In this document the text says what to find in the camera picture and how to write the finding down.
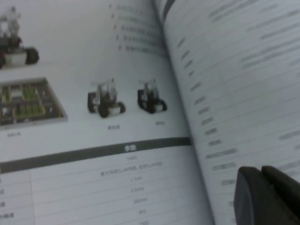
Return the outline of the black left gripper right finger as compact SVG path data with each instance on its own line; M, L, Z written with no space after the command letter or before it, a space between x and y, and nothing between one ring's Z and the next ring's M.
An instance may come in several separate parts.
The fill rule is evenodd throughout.
M277 225L300 223L300 183L273 166L263 166L262 173L273 193L275 210L272 215Z

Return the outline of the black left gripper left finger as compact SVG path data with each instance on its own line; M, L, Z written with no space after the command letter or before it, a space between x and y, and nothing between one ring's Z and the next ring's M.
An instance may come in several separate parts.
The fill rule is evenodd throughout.
M236 224L276 225L273 202L273 193L262 169L250 166L238 169L233 201Z

